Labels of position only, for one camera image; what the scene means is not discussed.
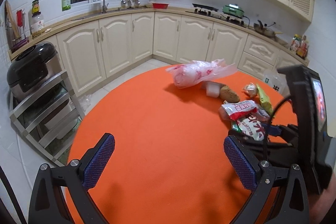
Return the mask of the person right hand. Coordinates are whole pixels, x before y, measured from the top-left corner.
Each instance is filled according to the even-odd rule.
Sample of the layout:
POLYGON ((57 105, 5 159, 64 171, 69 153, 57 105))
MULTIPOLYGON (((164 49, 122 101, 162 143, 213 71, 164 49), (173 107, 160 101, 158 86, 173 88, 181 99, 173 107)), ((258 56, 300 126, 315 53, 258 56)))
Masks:
POLYGON ((309 195, 309 223, 321 223, 335 203, 335 173, 331 176, 329 186, 320 195, 309 195))

